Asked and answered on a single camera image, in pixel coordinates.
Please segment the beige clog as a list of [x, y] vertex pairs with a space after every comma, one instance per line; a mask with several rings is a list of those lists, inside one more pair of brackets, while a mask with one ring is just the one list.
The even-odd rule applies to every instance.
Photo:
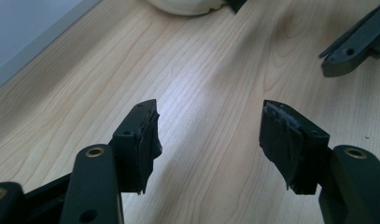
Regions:
[[180, 16], [199, 16], [218, 10], [224, 0], [147, 0], [152, 6], [164, 12]]

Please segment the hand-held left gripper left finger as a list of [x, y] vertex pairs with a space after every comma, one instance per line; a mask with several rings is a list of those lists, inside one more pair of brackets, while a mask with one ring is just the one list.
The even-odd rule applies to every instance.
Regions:
[[120, 192], [145, 193], [153, 162], [162, 154], [155, 99], [135, 105], [113, 133]]

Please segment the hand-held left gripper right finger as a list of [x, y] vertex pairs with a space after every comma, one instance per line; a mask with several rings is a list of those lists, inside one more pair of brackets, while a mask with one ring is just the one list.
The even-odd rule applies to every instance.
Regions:
[[330, 135], [283, 103], [265, 100], [260, 120], [260, 147], [296, 194], [315, 194]]

